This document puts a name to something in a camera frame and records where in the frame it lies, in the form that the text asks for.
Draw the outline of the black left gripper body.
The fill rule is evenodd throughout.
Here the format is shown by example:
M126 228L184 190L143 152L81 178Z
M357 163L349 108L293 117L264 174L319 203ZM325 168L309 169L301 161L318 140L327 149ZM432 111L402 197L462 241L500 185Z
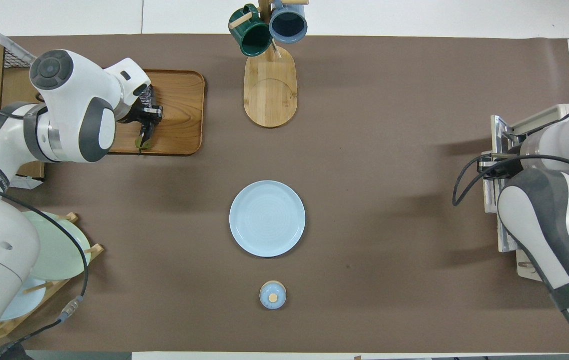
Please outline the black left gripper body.
M130 111L124 117L124 123L139 122L158 125L163 118L163 107L157 105L154 87L149 85L138 96Z

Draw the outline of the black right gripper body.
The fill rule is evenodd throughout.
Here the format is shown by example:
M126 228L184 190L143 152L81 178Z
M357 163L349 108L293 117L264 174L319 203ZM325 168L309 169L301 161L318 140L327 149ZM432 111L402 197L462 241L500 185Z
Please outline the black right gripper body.
M484 175L485 180L510 179L518 174L518 161L499 161L490 167Z

